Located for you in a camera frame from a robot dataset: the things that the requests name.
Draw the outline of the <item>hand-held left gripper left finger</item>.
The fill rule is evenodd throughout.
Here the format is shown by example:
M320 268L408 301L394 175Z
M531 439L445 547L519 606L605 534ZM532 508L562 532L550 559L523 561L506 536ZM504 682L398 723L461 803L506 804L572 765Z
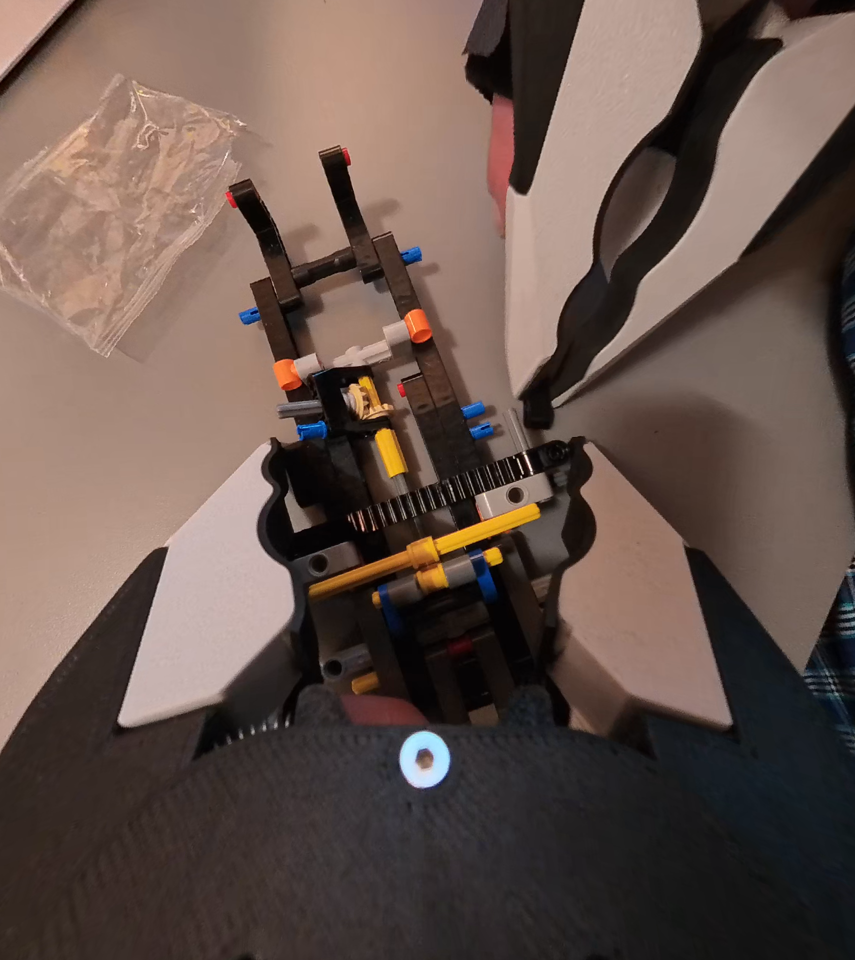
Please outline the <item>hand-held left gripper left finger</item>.
M286 450L271 438L166 544L117 723L133 730L208 708L246 727L307 678L307 588L283 554Z

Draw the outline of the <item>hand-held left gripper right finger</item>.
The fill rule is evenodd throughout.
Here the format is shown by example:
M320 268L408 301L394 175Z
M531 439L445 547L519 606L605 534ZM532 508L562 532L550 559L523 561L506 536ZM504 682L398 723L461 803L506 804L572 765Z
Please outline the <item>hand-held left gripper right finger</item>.
M598 446L569 446L565 558L543 627L570 725L617 738L651 715L727 734L732 711L685 540Z

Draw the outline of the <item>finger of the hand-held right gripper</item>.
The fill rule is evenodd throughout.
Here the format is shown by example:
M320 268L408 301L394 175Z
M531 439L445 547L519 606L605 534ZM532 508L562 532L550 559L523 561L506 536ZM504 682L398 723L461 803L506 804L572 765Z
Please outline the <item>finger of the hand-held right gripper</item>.
M855 110L855 15L765 15L699 93L650 220L563 311L558 408L739 261Z
M601 279L616 188L672 131L698 87L700 2L583 2L529 191L506 197L505 350L524 424L549 429L550 365L565 306Z

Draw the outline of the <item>black lego chassis assembly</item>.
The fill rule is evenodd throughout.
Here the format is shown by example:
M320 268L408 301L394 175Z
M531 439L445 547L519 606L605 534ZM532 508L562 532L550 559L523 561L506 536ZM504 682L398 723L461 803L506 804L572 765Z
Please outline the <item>black lego chassis assembly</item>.
M554 717L572 719L539 652L549 587L531 582L522 532L567 473L562 440L516 440L492 460L482 403L458 397L409 265L390 232L373 235L354 192L347 150L319 153L347 246L294 266L250 179L227 189L259 246L267 276L241 315L264 329L277 406L298 438L272 438L259 479L259 559L284 575L272 598L291 607L233 682L221 713L237 738L289 724L294 699L320 683L412 703L429 721L500 719L515 690L540 681ZM304 292L348 275L383 284L397 321L368 346L329 361L301 350L293 329Z

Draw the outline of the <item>person's right hand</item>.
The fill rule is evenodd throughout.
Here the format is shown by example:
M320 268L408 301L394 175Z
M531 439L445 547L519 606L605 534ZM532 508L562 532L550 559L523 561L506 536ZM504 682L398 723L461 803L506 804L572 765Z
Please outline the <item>person's right hand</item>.
M506 197L515 156L515 111L511 99L493 94L486 186L497 235L506 238Z

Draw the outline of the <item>clear plastic bag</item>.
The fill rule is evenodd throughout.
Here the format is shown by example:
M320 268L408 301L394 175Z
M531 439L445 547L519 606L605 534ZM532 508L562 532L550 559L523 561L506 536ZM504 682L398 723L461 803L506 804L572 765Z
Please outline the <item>clear plastic bag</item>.
M115 75L0 191L0 290L107 357L227 201L246 124Z

